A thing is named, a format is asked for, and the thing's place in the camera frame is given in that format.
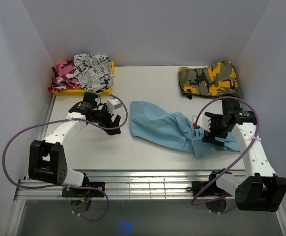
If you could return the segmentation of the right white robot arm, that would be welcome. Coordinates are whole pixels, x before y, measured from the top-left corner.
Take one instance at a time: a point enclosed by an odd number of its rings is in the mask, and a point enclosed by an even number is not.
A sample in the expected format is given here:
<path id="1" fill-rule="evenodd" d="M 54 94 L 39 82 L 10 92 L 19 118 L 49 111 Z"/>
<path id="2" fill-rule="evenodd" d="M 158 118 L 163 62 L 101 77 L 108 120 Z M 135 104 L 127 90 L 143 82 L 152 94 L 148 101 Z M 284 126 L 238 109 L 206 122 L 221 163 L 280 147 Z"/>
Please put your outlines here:
<path id="1" fill-rule="evenodd" d="M 199 191 L 205 189 L 213 195 L 223 191 L 235 199 L 239 210 L 276 212 L 286 193 L 286 178 L 277 176 L 264 152 L 259 137 L 259 119 L 250 108 L 245 111 L 239 98 L 220 98 L 222 113 L 213 114 L 201 110 L 194 123 L 204 129 L 204 143 L 223 148 L 231 133 L 240 149 L 240 156 Z"/>

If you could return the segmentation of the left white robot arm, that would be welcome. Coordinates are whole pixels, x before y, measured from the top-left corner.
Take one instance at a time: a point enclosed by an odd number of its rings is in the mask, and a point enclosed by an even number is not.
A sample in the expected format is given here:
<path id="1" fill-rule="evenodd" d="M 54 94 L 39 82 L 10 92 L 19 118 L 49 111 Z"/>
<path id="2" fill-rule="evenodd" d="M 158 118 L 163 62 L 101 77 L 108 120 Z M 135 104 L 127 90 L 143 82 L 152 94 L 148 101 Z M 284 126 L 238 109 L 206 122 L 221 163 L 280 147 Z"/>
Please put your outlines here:
<path id="1" fill-rule="evenodd" d="M 66 119 L 50 135 L 31 143 L 29 178 L 73 187 L 78 196 L 87 195 L 89 181 L 84 173 L 68 168 L 65 149 L 88 124 L 100 127 L 111 136 L 120 134 L 121 116 L 114 114 L 120 107 L 123 103 L 113 95 L 102 103 L 99 95 L 86 92 L 83 100 L 69 109 Z"/>

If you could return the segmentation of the light blue trousers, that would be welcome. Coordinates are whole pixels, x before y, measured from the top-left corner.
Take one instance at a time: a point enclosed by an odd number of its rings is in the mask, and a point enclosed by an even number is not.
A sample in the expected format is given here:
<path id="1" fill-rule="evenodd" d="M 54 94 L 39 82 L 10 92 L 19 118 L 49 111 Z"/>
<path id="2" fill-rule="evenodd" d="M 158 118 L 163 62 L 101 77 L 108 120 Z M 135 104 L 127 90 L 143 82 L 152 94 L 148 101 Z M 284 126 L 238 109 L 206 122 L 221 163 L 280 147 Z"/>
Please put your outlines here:
<path id="1" fill-rule="evenodd" d="M 232 133 L 229 132 L 225 139 L 217 138 L 225 143 L 224 147 L 218 147 L 202 141 L 204 132 L 201 127 L 195 129 L 181 112 L 168 113 L 145 101 L 133 101 L 130 104 L 130 133 L 133 138 L 191 153 L 196 159 L 203 159 L 217 151 L 240 151 Z"/>

